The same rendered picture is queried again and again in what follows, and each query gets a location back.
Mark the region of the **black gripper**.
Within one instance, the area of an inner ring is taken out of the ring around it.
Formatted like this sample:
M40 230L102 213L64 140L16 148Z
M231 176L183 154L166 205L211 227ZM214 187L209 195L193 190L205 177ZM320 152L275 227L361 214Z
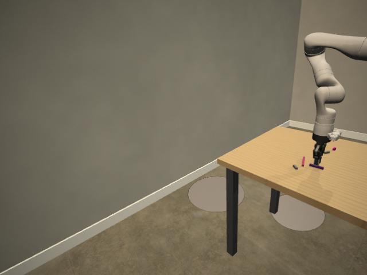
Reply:
M327 136L319 136L313 133L312 139L316 141L313 149L314 165L319 166L321 163L322 155L325 151L326 143L331 140Z

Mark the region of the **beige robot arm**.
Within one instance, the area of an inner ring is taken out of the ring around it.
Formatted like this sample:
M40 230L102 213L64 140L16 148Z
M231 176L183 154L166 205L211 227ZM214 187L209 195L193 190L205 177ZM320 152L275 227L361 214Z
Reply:
M325 108L325 104L342 102L345 98L345 90L334 77L330 65L325 60L326 48L338 50L354 60L367 61L367 37L311 33L304 39L304 53L311 64L316 85L319 87L315 91L317 115L313 133L337 141L342 132L334 131L336 111Z

